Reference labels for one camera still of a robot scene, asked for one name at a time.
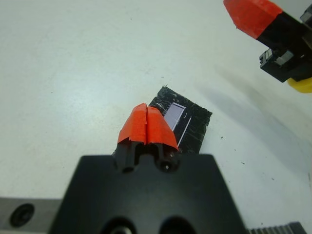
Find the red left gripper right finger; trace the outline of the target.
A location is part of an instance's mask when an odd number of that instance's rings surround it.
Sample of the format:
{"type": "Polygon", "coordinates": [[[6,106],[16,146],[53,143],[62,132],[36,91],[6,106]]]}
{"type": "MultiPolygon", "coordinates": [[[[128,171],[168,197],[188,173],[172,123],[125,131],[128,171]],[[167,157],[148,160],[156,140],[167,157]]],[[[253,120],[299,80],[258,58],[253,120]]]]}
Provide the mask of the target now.
{"type": "Polygon", "coordinates": [[[160,158],[173,159],[178,152],[173,131],[161,112],[151,106],[147,107],[147,144],[157,148],[160,158]]]}

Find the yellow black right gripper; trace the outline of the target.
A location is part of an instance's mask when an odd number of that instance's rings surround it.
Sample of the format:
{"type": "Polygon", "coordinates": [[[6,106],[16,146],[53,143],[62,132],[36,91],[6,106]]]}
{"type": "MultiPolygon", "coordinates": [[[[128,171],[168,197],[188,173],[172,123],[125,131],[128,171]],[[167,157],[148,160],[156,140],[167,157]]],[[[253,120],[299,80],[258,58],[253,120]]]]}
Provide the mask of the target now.
{"type": "Polygon", "coordinates": [[[269,0],[225,0],[234,25],[268,46],[260,69],[301,93],[312,92],[312,7],[298,22],[269,0]]]}

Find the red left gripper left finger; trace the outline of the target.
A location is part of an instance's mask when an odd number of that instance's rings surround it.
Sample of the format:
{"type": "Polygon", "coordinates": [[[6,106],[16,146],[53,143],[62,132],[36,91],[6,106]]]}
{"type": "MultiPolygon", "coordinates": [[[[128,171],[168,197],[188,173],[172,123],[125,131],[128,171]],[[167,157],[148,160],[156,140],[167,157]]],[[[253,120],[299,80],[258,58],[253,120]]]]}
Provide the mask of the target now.
{"type": "Polygon", "coordinates": [[[116,148],[116,166],[123,173],[135,170],[139,157],[147,143],[147,105],[142,103],[133,108],[119,132],[116,148]]]}

